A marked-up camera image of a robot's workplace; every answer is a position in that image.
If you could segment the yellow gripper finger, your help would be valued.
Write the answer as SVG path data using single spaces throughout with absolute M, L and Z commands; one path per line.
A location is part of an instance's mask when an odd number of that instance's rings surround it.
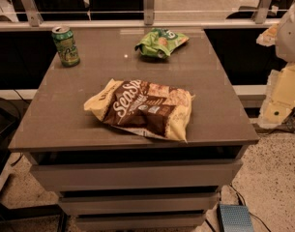
M 263 46 L 272 46 L 276 43 L 277 32 L 278 25 L 273 24 L 257 37 L 256 42 Z
M 258 126 L 274 129 L 281 125 L 295 108 L 295 64 L 281 71 L 271 70 L 266 85 L 266 98 L 260 108 Z

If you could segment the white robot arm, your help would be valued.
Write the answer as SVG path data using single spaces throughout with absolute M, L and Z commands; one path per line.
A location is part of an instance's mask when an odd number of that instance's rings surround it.
M 271 70 L 257 122 L 263 129 L 273 129 L 295 108 L 295 3 L 280 22 L 266 29 L 256 42 L 263 46 L 274 45 L 277 57 L 286 62 L 280 71 Z

